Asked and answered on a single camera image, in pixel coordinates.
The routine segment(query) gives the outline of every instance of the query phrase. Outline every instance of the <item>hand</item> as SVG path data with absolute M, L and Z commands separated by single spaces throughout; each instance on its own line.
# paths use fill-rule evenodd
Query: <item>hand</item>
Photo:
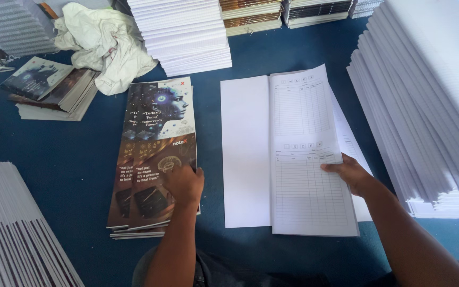
M 175 165 L 166 172 L 164 188 L 175 198 L 176 206 L 199 205 L 201 192 L 205 184 L 203 170 L 198 167 L 196 173 L 188 164 L 183 166 Z
M 322 163 L 320 166 L 326 172 L 338 173 L 341 179 L 343 179 L 349 186 L 350 191 L 353 195 L 362 196 L 358 186 L 366 180 L 374 180 L 356 159 L 349 157 L 348 155 L 341 153 L 343 156 L 343 163 L 340 164 L 326 164 Z

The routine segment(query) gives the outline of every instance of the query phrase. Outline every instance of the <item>forearm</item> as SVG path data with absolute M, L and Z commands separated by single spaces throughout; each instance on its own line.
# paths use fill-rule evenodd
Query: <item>forearm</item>
M 459 286 L 459 263 L 378 180 L 358 187 L 402 286 Z
M 196 203 L 176 205 L 146 274 L 146 287 L 191 287 L 196 267 Z

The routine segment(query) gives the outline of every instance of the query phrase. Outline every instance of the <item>printed form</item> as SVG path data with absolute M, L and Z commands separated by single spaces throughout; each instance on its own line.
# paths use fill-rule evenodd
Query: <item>printed form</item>
M 341 163 L 325 65 L 271 75 L 272 233 L 358 236 L 351 194 L 322 163 Z

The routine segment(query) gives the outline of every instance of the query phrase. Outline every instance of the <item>notex logo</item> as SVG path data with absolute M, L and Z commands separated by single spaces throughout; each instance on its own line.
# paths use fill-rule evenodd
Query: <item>notex logo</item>
M 177 145 L 185 144 L 186 142 L 187 140 L 181 140 L 181 141 L 174 142 L 173 145 L 177 146 Z

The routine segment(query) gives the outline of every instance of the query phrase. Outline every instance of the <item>crumpled white cloth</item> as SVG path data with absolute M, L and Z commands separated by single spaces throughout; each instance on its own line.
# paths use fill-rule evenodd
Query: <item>crumpled white cloth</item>
M 132 80 L 155 68 L 157 61 L 141 47 L 143 38 L 134 19 L 117 10 L 91 10 L 78 3 L 63 6 L 54 22 L 56 47 L 77 50 L 72 64 L 100 71 L 95 85 L 105 95 L 129 88 Z

